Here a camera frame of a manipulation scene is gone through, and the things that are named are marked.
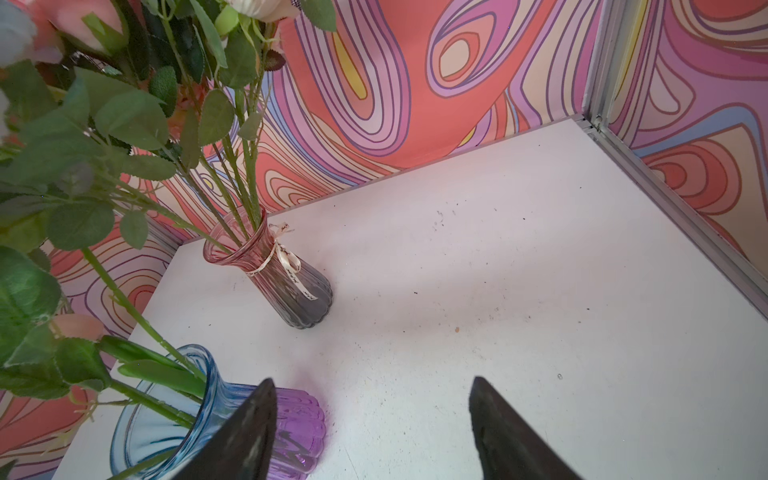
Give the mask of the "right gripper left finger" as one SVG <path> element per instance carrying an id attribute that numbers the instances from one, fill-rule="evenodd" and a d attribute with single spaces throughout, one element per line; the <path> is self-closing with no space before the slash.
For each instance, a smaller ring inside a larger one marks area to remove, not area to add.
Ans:
<path id="1" fill-rule="evenodd" d="M 263 380 L 173 479 L 266 479 L 277 430 L 277 390 Z"/>

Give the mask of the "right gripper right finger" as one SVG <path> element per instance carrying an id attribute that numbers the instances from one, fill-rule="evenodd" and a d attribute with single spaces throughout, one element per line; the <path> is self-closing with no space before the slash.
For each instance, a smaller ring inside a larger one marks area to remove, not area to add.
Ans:
<path id="1" fill-rule="evenodd" d="M 469 412 L 485 479 L 580 478 L 483 377 L 473 380 Z"/>

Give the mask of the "blue purple glass vase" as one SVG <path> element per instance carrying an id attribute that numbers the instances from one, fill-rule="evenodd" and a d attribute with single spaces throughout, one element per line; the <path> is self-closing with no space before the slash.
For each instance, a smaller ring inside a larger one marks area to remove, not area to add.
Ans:
<path id="1" fill-rule="evenodd" d="M 212 354 L 189 344 L 180 353 L 198 367 L 204 380 L 186 381 L 178 391 L 142 379 L 136 390 L 189 421 L 179 424 L 148 406 L 124 407 L 110 449 L 110 470 L 126 479 L 170 479 L 204 449 L 257 389 L 225 381 Z M 317 467 L 325 448 L 325 413 L 311 394 L 276 390 L 275 435 L 266 477 L 305 479 Z"/>

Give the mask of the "pink glass vase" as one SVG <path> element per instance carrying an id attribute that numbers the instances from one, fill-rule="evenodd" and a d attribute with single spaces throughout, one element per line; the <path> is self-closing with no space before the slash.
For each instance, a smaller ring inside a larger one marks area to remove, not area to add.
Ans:
<path id="1" fill-rule="evenodd" d="M 243 206 L 228 214 L 224 218 L 225 224 L 215 226 L 210 238 L 204 242 L 204 259 L 213 265 L 236 267 L 245 275 L 247 270 L 257 268 L 268 255 L 273 242 L 268 231 L 268 224 L 272 222 L 265 209 L 261 209 L 260 213 L 262 222 L 258 228 L 249 222 Z M 277 259 L 273 259 L 255 277 L 246 276 L 287 325 L 303 330 L 316 326 L 329 313 L 333 289 L 323 273 L 299 259 L 302 262 L 299 279 L 318 297 L 315 301 L 307 300 L 294 287 Z"/>

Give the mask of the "coral pink rose stem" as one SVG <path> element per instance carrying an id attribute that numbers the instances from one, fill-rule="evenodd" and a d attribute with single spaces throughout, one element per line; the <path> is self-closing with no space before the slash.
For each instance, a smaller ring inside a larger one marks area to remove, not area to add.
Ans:
<path id="1" fill-rule="evenodd" d="M 44 402 L 66 398 L 79 410 L 51 429 L 47 451 L 68 446 L 98 402 L 96 395 L 112 389 L 120 405 L 142 404 L 179 424 L 189 421 L 178 411 L 110 376 L 94 341 L 67 338 L 53 319 L 61 315 L 61 287 L 48 270 L 29 255 L 1 249 L 1 388 L 18 398 Z"/>

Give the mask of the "light pink rose stem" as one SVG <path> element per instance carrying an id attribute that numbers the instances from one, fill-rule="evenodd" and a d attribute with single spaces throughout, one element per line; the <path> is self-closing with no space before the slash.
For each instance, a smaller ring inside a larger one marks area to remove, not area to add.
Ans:
<path id="1" fill-rule="evenodd" d="M 129 43 L 129 27 L 115 1 L 13 1 L 32 22 L 22 52 L 34 62 L 59 63 L 64 40 L 96 55 L 115 55 Z"/>

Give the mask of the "pink tulip stem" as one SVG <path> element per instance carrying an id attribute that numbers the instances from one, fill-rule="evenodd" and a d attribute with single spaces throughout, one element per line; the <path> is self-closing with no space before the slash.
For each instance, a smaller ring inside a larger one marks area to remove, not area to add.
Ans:
<path id="1" fill-rule="evenodd" d="M 94 341 L 96 347 L 117 359 L 118 371 L 127 377 L 147 380 L 179 393 L 202 400 L 206 377 L 199 378 L 175 359 L 169 359 L 120 337 L 106 334 L 102 322 L 81 314 L 61 314 L 53 325 L 64 337 Z"/>

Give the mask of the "magenta rose stem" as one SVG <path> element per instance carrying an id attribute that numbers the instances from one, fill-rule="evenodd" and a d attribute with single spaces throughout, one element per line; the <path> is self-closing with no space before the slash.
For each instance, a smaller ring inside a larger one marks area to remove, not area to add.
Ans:
<path id="1" fill-rule="evenodd" d="M 129 298 L 123 293 L 118 284 L 112 279 L 109 272 L 101 264 L 95 254 L 89 248 L 82 248 L 80 252 L 83 258 L 89 263 L 89 265 L 98 274 L 100 279 L 105 283 L 108 289 L 112 292 L 114 300 L 120 306 L 122 306 L 129 315 L 137 322 L 137 324 L 167 353 L 169 353 L 175 360 L 177 360 L 188 372 L 199 380 L 204 380 L 205 375 L 202 371 L 195 366 L 191 361 L 184 357 L 175 347 L 173 347 L 168 341 L 166 341 L 162 335 L 149 323 L 149 321 L 142 315 L 142 313 L 133 305 Z"/>

